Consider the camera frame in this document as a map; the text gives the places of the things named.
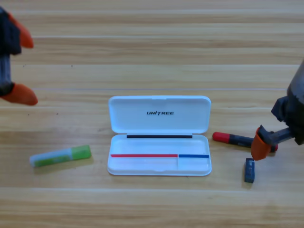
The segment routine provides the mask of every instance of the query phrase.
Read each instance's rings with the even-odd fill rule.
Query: glue stick cap
[[[78,146],[72,148],[73,160],[90,158],[92,156],[91,149],[89,145]]]

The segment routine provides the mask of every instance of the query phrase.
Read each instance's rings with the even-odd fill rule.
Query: white case
[[[208,175],[212,170],[209,143],[201,133],[208,129],[210,109],[211,101],[205,96],[112,97],[112,130],[120,134],[111,141],[108,171],[113,175]],[[111,156],[115,154],[208,158]]]

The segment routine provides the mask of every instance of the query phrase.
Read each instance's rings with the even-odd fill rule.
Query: red marker
[[[235,134],[227,134],[221,132],[214,132],[212,135],[213,140],[223,143],[228,143],[237,146],[251,147],[253,138],[244,137]],[[271,146],[271,152],[276,152],[278,146]]]

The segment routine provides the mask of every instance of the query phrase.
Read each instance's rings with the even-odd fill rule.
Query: blue eraser
[[[245,162],[245,182],[253,183],[255,181],[255,160],[246,158]]]

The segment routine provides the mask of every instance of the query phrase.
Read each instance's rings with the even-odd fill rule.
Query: green glue stick
[[[90,158],[91,156],[90,146],[85,145],[60,151],[35,154],[29,158],[29,162],[32,167],[41,167],[70,160]]]

